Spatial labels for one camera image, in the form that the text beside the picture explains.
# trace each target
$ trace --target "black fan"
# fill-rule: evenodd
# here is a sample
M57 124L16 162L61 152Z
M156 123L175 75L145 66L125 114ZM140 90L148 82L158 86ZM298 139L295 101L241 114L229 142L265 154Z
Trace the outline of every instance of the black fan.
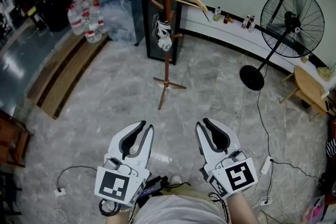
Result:
M262 36L272 49L257 69L243 66L240 78L252 90L264 86L260 70L273 53L297 58L311 53L320 43L324 32L324 18L315 0L268 0L260 17Z

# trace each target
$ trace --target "gray marble floor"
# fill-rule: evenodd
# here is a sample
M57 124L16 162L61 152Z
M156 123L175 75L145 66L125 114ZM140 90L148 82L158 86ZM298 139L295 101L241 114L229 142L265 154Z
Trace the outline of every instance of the gray marble floor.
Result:
M162 85L152 77L163 77L164 64L146 57L144 43L139 47L107 44L76 85L59 119L49 118L38 108L28 117L27 126L35 136L26 155L26 168L18 172L24 190L18 200L22 223L103 223L99 198L93 195L94 171L77 168L65 172L60 184L67 188L67 195L59 198L53 195L56 178L70 165L101 165L113 135L138 120L146 120L155 128L149 161L149 170L155 176L178 174L201 192L211 190L198 171L204 160L194 133L195 123L204 117L222 121L238 134L260 176L267 156L267 134L257 110L258 92L246 88L239 78L245 64L258 66L260 62L185 36L170 75L187 90L168 89L163 108L158 111ZM291 162L319 176L326 161L326 118L309 123L313 112L305 110L295 97L279 104L293 88L292 81L279 84L284 77L269 67L260 94L270 152L279 162ZM260 178L249 199L251 205L266 195L269 181L270 171ZM281 222L291 221L284 210L298 221L316 187L317 180L287 165L277 165L271 191L274 202L254 210L263 223L265 216L259 209ZM253 191L247 190L246 197Z

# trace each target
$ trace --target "wooden pole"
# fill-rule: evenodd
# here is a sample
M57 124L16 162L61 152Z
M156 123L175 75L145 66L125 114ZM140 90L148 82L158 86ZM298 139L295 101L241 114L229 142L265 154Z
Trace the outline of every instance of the wooden pole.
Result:
M172 15L173 15L173 13L171 13L170 0L163 0L163 1L164 1L164 4L165 4L166 20L170 24L170 22L172 20ZM181 36L181 34L180 35L172 35L172 38L175 38L175 37L177 38L177 37L180 37L180 36ZM161 107L162 107L163 100L164 100L164 95L165 95L165 92L166 92L166 88L168 88L169 85L172 85L172 86L180 88L180 89L186 89L186 87L184 87L182 85L169 82L169 60L170 60L170 52L166 51L165 54L164 54L164 80L158 79L158 78L153 78L156 81L163 82L163 91L162 91L162 94L161 94L158 110L160 110Z

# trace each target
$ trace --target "fan grille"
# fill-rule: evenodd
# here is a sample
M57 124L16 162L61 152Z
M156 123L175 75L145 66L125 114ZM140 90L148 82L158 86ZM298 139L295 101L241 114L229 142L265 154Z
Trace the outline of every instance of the fan grille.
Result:
M273 35L262 32L267 45L273 49L278 39L287 29L285 13L292 12L300 20L300 32L290 32L276 49L276 53L285 57L297 58L311 53L320 43L324 32L324 18L320 6L315 0L283 0L280 9L271 22L280 0L268 0L261 12L261 27L270 30Z

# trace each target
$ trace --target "striped fabric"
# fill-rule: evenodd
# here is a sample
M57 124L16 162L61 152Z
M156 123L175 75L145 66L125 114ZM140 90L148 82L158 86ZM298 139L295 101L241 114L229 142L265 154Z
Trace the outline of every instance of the striped fabric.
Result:
M326 149L325 151L327 151L327 155L329 157L335 156L336 155L336 138L334 138L333 140L329 141L326 144Z

